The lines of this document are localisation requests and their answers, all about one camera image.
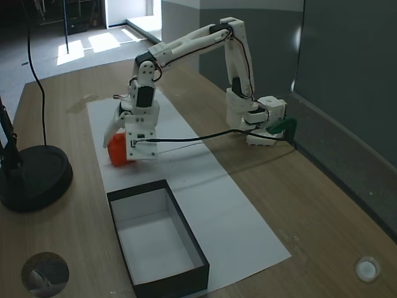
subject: wooden table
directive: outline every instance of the wooden table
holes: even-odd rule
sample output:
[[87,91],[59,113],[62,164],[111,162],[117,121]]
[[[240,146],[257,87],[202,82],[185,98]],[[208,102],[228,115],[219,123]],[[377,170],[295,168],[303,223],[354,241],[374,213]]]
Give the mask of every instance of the wooden table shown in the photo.
[[[69,283],[57,297],[134,297],[85,106],[127,93],[132,66],[124,61],[43,80],[48,143],[67,153],[74,179],[58,202],[39,212],[15,214],[0,205],[0,297],[30,297],[21,269],[43,251],[69,266]],[[199,74],[180,67],[159,88],[198,135],[228,129],[224,92]],[[40,100],[37,85],[26,85],[14,122],[20,149],[42,143]],[[397,297],[397,246],[299,152],[286,143],[249,147],[243,136],[205,143],[292,254],[209,297]],[[354,272],[366,255],[381,265],[371,284]]]

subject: white paper sheet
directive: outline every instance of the white paper sheet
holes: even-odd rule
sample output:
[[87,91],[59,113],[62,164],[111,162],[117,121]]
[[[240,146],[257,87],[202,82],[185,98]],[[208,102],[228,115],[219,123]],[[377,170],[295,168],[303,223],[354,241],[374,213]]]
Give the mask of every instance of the white paper sheet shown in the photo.
[[[157,92],[156,99],[160,104],[157,138],[197,136],[162,93]],[[201,142],[196,145],[159,143],[158,160],[114,168],[102,144],[117,105],[113,99],[88,104],[105,190],[111,192],[166,179],[210,263],[207,292],[240,281],[291,256]]]

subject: orange object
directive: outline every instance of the orange object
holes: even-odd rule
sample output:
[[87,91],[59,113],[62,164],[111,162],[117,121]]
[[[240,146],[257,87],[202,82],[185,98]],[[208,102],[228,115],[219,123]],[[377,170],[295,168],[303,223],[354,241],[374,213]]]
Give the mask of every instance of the orange object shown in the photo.
[[127,148],[125,146],[125,132],[116,133],[109,144],[107,145],[107,152],[110,160],[114,166],[125,166],[134,161],[127,160]]

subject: black lamp base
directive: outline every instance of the black lamp base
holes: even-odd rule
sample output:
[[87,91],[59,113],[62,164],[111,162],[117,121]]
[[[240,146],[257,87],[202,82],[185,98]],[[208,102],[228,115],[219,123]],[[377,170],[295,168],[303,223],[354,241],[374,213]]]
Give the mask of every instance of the black lamp base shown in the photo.
[[7,179],[0,169],[0,200],[10,210],[32,212],[58,200],[69,188],[73,170],[57,147],[36,146],[20,152],[21,179]]

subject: black pole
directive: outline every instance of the black pole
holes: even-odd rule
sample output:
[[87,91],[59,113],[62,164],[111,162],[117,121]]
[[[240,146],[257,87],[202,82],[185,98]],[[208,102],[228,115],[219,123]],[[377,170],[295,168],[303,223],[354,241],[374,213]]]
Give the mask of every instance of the black pole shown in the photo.
[[66,50],[69,53],[69,42],[68,42],[68,13],[66,11],[66,0],[63,0],[63,23],[65,24],[65,43]]

